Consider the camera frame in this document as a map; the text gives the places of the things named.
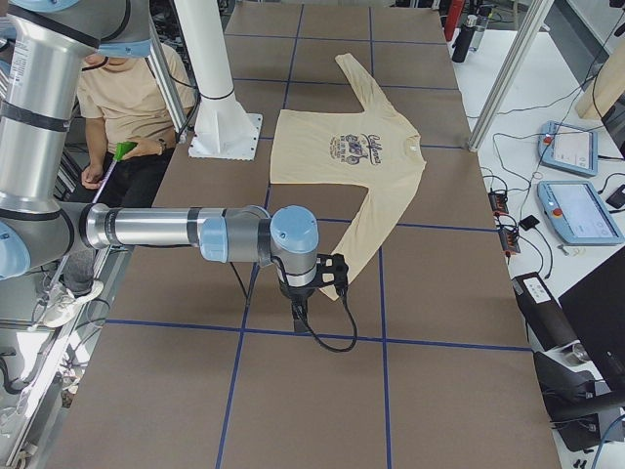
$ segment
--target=blue tape line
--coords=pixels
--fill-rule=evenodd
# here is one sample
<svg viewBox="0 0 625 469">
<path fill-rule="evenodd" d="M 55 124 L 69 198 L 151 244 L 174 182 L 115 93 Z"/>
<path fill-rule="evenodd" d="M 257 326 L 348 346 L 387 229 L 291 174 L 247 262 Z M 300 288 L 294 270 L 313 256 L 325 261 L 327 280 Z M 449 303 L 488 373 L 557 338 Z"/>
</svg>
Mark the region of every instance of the blue tape line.
<svg viewBox="0 0 625 469">
<path fill-rule="evenodd" d="M 312 36 L 269 36 L 265 34 L 245 34 L 238 32 L 229 32 L 225 33 L 225 36 L 234 36 L 234 37 L 264 37 L 267 39 L 295 39 L 298 37 L 299 39 L 306 39 L 309 41 L 344 41 L 344 42 L 379 42 L 383 44 L 417 44 L 422 46 L 446 46 L 446 42 L 429 42 L 429 41 L 393 41 L 390 39 L 373 39 L 372 36 L 369 39 L 345 39 L 345 38 L 336 38 L 336 37 L 312 37 Z"/>
<path fill-rule="evenodd" d="M 329 222 L 329 223 L 351 223 L 352 220 L 343 220 L 341 218 L 317 218 L 318 222 Z"/>
<path fill-rule="evenodd" d="M 449 88 L 444 86 L 411 86 L 411 85 L 383 85 L 379 83 L 380 88 L 384 90 L 384 88 L 399 88 L 406 90 L 439 90 L 439 91 L 460 91 L 458 87 Z"/>
<path fill-rule="evenodd" d="M 293 59 L 295 58 L 295 47 L 293 48 Z M 292 64 L 291 64 L 291 69 L 289 70 L 289 78 L 291 76 L 291 71 L 292 71 Z M 286 83 L 287 86 L 289 83 L 297 83 L 298 85 L 335 85 L 335 86 L 352 86 L 350 85 L 350 83 L 335 83 L 332 81 L 306 81 L 306 80 L 277 80 L 277 79 L 273 79 L 273 78 L 244 78 L 244 77 L 233 77 L 232 78 L 233 81 L 267 81 L 269 83 Z M 432 91 L 459 91 L 458 88 L 445 88 L 445 87 L 439 87 L 439 86 L 411 86 L 411 85 L 383 85 L 381 83 L 378 83 L 380 85 L 380 88 L 382 88 L 384 90 L 384 88 L 400 88 L 400 89 L 406 89 L 406 90 L 432 90 Z"/>
<path fill-rule="evenodd" d="M 151 320 L 106 320 L 107 324 L 121 325 L 147 325 L 150 327 L 172 327 L 175 329 L 201 329 L 201 330 L 217 330 L 221 332 L 240 332 L 239 327 L 228 327 L 225 325 L 206 325 L 206 324 L 185 324 L 182 322 L 159 322 Z"/>
<path fill-rule="evenodd" d="M 423 345 L 427 347 L 447 347 L 454 349 L 496 350 L 503 352 L 531 352 L 529 347 L 512 345 L 465 344 L 461 342 L 439 342 L 436 340 L 387 339 L 390 344 Z"/>
<path fill-rule="evenodd" d="M 248 328 L 248 327 L 228 327 L 222 325 L 203 325 L 203 324 L 185 324 L 181 322 L 158 322 L 158 321 L 149 321 L 149 320 L 106 320 L 107 324 L 118 324 L 118 325 L 145 325 L 151 327 L 172 327 L 177 329 L 201 329 L 201 330 L 215 330 L 220 332 L 245 332 L 250 334 L 261 334 L 261 335 L 289 335 L 289 336 L 301 336 L 301 337 L 309 337 L 307 333 L 299 334 L 296 332 L 290 332 L 288 330 L 273 330 L 273 329 L 259 329 L 259 328 Z M 318 334 L 319 337 L 328 338 L 328 339 L 343 339 L 343 340 L 351 340 L 351 335 L 341 335 L 341 334 Z M 362 340 L 365 342 L 382 342 L 382 337 L 369 337 L 369 336 L 358 336 L 358 340 Z M 463 348 L 463 349 L 484 349 L 484 350 L 503 350 L 503 351 L 512 351 L 512 352 L 528 352 L 531 349 L 525 347 L 516 347 L 516 346 L 506 346 L 506 345 L 487 345 L 487 344 L 469 344 L 462 342 L 440 342 L 440 341 L 432 341 L 432 340 L 415 340 L 415 339 L 394 339 L 394 338 L 386 338 L 387 343 L 394 344 L 406 344 L 406 345 L 423 345 L 430 347 L 455 347 L 455 348 Z"/>
<path fill-rule="evenodd" d="M 398 227 L 405 228 L 427 228 L 434 230 L 454 230 L 459 232 L 482 232 L 482 233 L 497 233 L 494 228 L 472 228 L 472 227 L 447 227 L 446 225 L 421 225 L 416 223 L 397 223 Z"/>
<path fill-rule="evenodd" d="M 387 348 L 387 313 L 384 288 L 384 256 L 378 249 L 378 269 L 380 271 L 380 315 L 382 320 L 382 367 L 384 370 L 384 416 L 387 441 L 387 469 L 393 469 L 393 442 L 391 439 L 391 403 L 389 389 L 389 355 Z"/>
<path fill-rule="evenodd" d="M 292 332 L 289 330 L 274 330 L 274 329 L 258 329 L 258 328 L 246 328 L 246 333 L 260 334 L 260 335 L 281 335 L 286 337 L 311 337 L 307 332 Z M 352 340 L 351 335 L 341 334 L 317 334 L 322 339 L 340 339 L 340 340 Z M 382 342 L 379 337 L 367 337 L 358 335 L 358 340 L 362 342 Z"/>
<path fill-rule="evenodd" d="M 286 80 L 277 80 L 274 78 L 232 78 L 232 81 L 268 81 L 269 83 L 287 83 Z"/>
<path fill-rule="evenodd" d="M 241 32 L 228 32 L 224 33 L 224 35 L 233 37 L 264 37 L 267 39 L 295 39 L 294 36 L 268 36 L 266 34 L 244 34 Z"/>
<path fill-rule="evenodd" d="M 371 76 L 375 77 L 373 66 L 373 14 L 371 13 L 371 7 L 369 7 L 369 49 L 371 52 Z"/>
<path fill-rule="evenodd" d="M 253 291 L 258 271 L 258 264 L 254 264 L 254 268 L 252 269 L 252 273 L 250 274 L 250 282 L 247 286 L 247 291 Z M 245 325 L 247 323 L 247 315 L 249 313 L 249 309 L 249 305 L 246 305 L 245 311 L 243 312 L 243 319 L 241 320 L 238 344 L 236 346 L 236 357 L 234 358 L 234 366 L 232 367 L 232 376 L 230 378 L 230 388 L 228 392 L 228 402 L 226 403 L 226 412 L 224 414 L 224 424 L 222 425 L 222 436 L 219 440 L 219 451 L 217 453 L 217 460 L 215 461 L 215 469 L 221 469 L 222 467 L 222 459 L 224 457 L 224 448 L 226 447 L 226 436 L 228 433 L 230 411 L 232 409 L 232 398 L 234 397 L 236 377 L 238 376 L 238 366 L 241 359 L 241 351 L 243 350 L 243 338 L 245 337 Z"/>
<path fill-rule="evenodd" d="M 338 41 L 338 42 L 369 42 L 369 39 L 343 39 L 337 37 L 309 37 L 302 36 L 300 39 L 306 39 L 307 41 Z"/>
<path fill-rule="evenodd" d="M 423 145 L 421 144 L 422 149 L 465 149 L 459 145 Z"/>
<path fill-rule="evenodd" d="M 293 43 L 293 54 L 291 55 L 291 65 L 289 65 L 289 77 L 286 82 L 286 88 L 284 90 L 284 102 L 282 103 L 282 108 L 286 109 L 286 103 L 289 97 L 289 87 L 291 85 L 291 77 L 293 76 L 293 64 L 295 63 L 295 53 L 297 52 L 297 41 L 300 36 L 300 28 L 302 27 L 302 17 L 304 16 L 304 5 L 300 9 L 300 19 L 297 22 L 297 31 L 295 33 L 295 41 Z"/>
<path fill-rule="evenodd" d="M 270 206 L 270 200 L 271 200 L 271 183 L 268 183 L 267 192 L 265 192 L 265 203 L 263 204 L 263 208 L 265 208 L 265 210 L 267 210 L 267 208 Z"/>
<path fill-rule="evenodd" d="M 376 39 L 373 42 L 380 42 L 383 44 L 417 44 L 421 46 L 446 46 L 446 42 L 429 42 L 429 41 L 392 41 L 389 39 Z"/>
</svg>

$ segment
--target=white pole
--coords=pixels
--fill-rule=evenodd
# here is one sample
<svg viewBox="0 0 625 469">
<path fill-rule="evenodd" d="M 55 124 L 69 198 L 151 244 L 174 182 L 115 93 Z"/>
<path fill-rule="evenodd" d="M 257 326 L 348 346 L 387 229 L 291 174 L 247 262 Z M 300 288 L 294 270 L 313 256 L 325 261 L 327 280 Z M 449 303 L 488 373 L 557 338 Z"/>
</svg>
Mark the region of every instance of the white pole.
<svg viewBox="0 0 625 469">
<path fill-rule="evenodd" d="M 176 0 L 201 104 L 191 156 L 254 159 L 263 117 L 236 100 L 215 0 Z"/>
<path fill-rule="evenodd" d="M 486 98 L 484 107 L 479 114 L 478 122 L 476 122 L 469 139 L 469 151 L 478 151 L 481 146 L 553 3 L 554 0 L 534 0 L 530 5 L 525 21 L 515 37 L 510 52 L 508 52 L 508 56 L 501 66 L 490 94 Z"/>
</svg>

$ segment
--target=beige t-shirt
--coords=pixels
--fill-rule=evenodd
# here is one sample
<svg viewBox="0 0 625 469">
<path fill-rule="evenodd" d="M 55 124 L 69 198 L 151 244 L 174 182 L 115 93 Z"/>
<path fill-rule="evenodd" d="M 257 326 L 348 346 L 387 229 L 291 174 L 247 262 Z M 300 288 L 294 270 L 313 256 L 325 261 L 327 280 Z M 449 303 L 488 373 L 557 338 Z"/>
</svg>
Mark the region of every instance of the beige t-shirt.
<svg viewBox="0 0 625 469">
<path fill-rule="evenodd" d="M 174 78 L 188 83 L 185 66 L 171 47 L 163 53 Z M 176 83 L 184 108 L 195 101 L 188 86 Z M 129 59 L 122 65 L 83 71 L 78 81 L 78 102 L 85 118 L 103 117 L 108 151 L 131 138 L 163 138 L 173 123 L 156 79 L 145 59 Z"/>
<path fill-rule="evenodd" d="M 426 162 L 419 132 L 395 110 L 371 75 L 351 54 L 337 56 L 336 62 L 364 112 L 282 110 L 271 150 L 271 182 L 369 189 L 334 249 L 345 256 L 353 281 L 414 197 Z M 322 291 L 337 298 L 333 288 Z"/>
</svg>

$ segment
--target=electronic device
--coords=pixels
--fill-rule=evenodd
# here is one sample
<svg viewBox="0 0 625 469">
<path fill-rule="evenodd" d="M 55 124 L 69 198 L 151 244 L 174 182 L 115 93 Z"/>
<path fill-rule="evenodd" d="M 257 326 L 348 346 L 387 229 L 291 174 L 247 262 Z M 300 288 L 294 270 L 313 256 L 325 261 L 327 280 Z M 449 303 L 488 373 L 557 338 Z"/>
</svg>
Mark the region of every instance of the electronic device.
<svg viewBox="0 0 625 469">
<path fill-rule="evenodd" d="M 622 184 L 610 197 L 605 201 L 614 208 L 621 208 L 625 205 L 625 184 Z"/>
<path fill-rule="evenodd" d="M 519 309 L 544 350 L 577 340 L 562 308 L 537 273 L 514 277 L 512 287 Z"/>
<path fill-rule="evenodd" d="M 625 241 L 595 188 L 586 181 L 541 181 L 547 217 L 566 244 L 613 245 Z"/>
<path fill-rule="evenodd" d="M 488 201 L 490 202 L 490 208 L 495 217 L 507 215 L 509 213 L 508 197 L 504 193 L 491 191 L 488 193 Z"/>
<path fill-rule="evenodd" d="M 580 176 L 596 176 L 597 132 L 550 120 L 540 130 L 538 155 L 542 164 Z"/>
<path fill-rule="evenodd" d="M 521 252 L 521 248 L 519 247 L 519 233 L 517 231 L 507 227 L 499 227 L 498 233 L 501 248 L 504 250 L 506 257 Z"/>
<path fill-rule="evenodd" d="M 568 448 L 596 445 L 597 436 L 604 434 L 606 423 L 620 415 L 620 408 L 625 406 L 623 278 L 625 248 L 610 256 L 559 299 L 564 316 L 605 380 L 605 384 L 587 383 L 594 385 L 593 392 L 590 392 L 585 384 L 575 383 L 567 377 L 570 370 L 541 371 L 537 368 L 541 385 L 550 381 L 551 393 L 558 397 L 547 407 L 552 419 L 574 423 L 566 426 L 568 432 L 575 433 L 574 436 L 565 438 L 566 434 L 561 431 Z M 589 431 L 589 421 L 595 422 L 597 432 Z M 608 436 L 610 440 L 623 441 L 622 426 L 614 427 Z"/>
</svg>

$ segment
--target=power strip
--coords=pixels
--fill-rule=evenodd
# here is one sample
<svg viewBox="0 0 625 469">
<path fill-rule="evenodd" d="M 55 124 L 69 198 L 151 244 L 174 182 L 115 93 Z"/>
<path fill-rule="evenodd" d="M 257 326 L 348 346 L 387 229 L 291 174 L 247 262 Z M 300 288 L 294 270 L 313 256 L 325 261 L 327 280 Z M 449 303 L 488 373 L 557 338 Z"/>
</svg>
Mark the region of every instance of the power strip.
<svg viewBox="0 0 625 469">
<path fill-rule="evenodd" d="M 488 201 L 490 202 L 490 208 L 492 209 L 492 214 L 495 217 L 499 215 L 508 215 L 508 204 L 506 203 L 508 197 L 502 193 L 498 192 L 489 192 L 488 193 Z"/>
<path fill-rule="evenodd" d="M 506 253 L 506 257 L 519 254 L 521 248 L 519 242 L 516 240 L 516 235 L 510 228 L 501 227 L 499 229 L 499 240 L 501 241 L 501 248 Z"/>
</svg>

